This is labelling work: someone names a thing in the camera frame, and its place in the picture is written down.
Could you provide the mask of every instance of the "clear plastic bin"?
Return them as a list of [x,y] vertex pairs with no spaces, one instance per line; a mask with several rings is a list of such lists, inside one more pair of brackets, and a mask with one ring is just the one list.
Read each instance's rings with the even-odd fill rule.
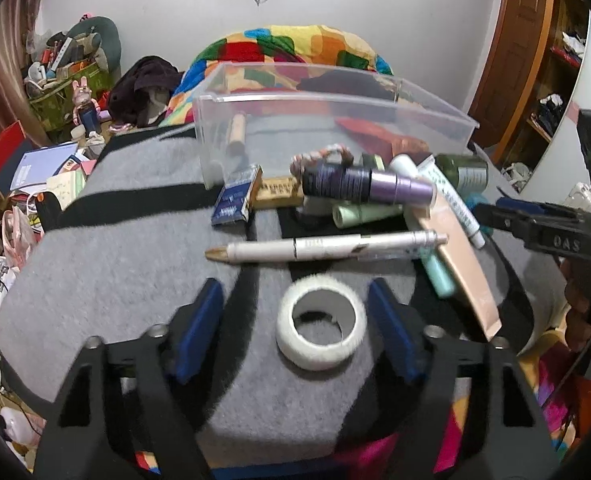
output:
[[[405,79],[297,63],[221,63],[194,90],[193,110],[207,188],[250,164],[261,165],[264,176],[287,175],[294,155],[336,142],[356,158],[386,151],[383,128],[385,137],[422,139],[434,153],[462,153],[478,126]],[[347,119],[363,121],[362,132],[347,129]],[[368,133],[374,127],[379,137]]]

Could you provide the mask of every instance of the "gray blanket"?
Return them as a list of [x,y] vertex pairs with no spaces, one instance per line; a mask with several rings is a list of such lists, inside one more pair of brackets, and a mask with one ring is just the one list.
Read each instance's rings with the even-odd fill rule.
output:
[[[298,276],[328,272],[366,298],[371,280],[384,276],[400,301],[411,301],[427,322],[454,335],[469,333],[460,319],[463,309],[437,300],[416,262],[240,268],[206,261],[207,248],[292,236],[297,227],[288,210],[269,210],[258,212],[247,229],[213,229],[214,195],[200,184],[196,140],[188,132],[183,126],[118,150],[109,144],[82,196],[64,212],[60,228],[38,245],[5,299],[0,312],[4,357],[26,387],[53,400],[90,335],[107,342],[136,338],[154,323],[168,321],[193,300],[206,278],[214,277],[228,301],[218,343],[192,385],[198,393],[192,424],[212,466],[320,457],[393,431],[411,400],[405,400],[405,385],[386,363],[373,323],[346,365],[304,372],[282,357],[275,342],[284,291]],[[347,142],[338,135],[329,140]],[[498,198],[498,184],[511,192],[492,170],[489,199]],[[390,223],[380,229],[391,225],[404,228]],[[511,235],[496,232],[493,240],[479,258],[501,306],[506,335],[520,350],[563,303],[563,279],[552,258],[525,251]],[[518,292],[504,259],[520,282]],[[513,298],[524,299],[525,292],[532,314]]]

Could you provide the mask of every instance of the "door frame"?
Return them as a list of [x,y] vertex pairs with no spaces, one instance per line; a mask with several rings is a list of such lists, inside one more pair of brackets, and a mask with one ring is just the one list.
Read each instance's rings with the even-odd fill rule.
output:
[[[477,108],[480,104],[480,99],[482,98],[482,93],[484,91],[484,86],[486,85],[487,79],[489,78],[489,74],[491,73],[491,68],[493,66],[493,62],[495,60],[495,56],[498,50],[500,35],[502,33],[502,28],[504,27],[504,21],[507,12],[507,1],[508,0],[502,0],[500,3],[498,23],[496,24],[496,29],[493,34],[491,49],[489,50],[487,62],[484,65],[484,70],[482,72],[482,77],[480,78],[478,89],[473,98],[473,102],[471,103],[471,107],[469,108],[469,115],[472,115],[477,111]],[[498,145],[495,151],[493,152],[493,155],[491,156],[491,160],[494,164],[498,164],[502,160],[504,151],[507,149],[509,142],[511,142],[511,139],[515,132],[515,128],[517,127],[517,124],[525,111],[525,107],[527,106],[527,102],[529,100],[529,97],[531,96],[531,92],[533,91],[533,86],[535,85],[535,80],[540,70],[540,65],[542,64],[542,61],[544,59],[546,45],[549,40],[549,31],[551,29],[551,23],[553,20],[554,1],[555,0],[545,1],[543,26],[540,31],[540,37],[538,38],[537,46],[535,48],[535,56],[533,58],[533,63],[531,64],[531,69],[527,76],[527,82],[525,83],[525,86],[522,89],[522,93],[520,94],[520,98],[517,101],[515,110],[511,116],[511,119],[509,120],[509,124],[502,136],[500,137]]]

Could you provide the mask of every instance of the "green jar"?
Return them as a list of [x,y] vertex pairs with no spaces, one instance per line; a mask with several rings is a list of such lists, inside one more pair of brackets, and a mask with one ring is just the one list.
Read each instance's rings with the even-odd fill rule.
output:
[[489,166],[479,156],[441,153],[435,155],[435,164],[462,197],[481,193],[489,183]]

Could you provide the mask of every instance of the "gold pen tip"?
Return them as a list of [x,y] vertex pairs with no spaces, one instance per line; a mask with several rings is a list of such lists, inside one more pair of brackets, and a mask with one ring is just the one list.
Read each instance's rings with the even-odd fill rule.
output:
[[205,251],[205,258],[213,262],[227,262],[226,247],[214,247]]

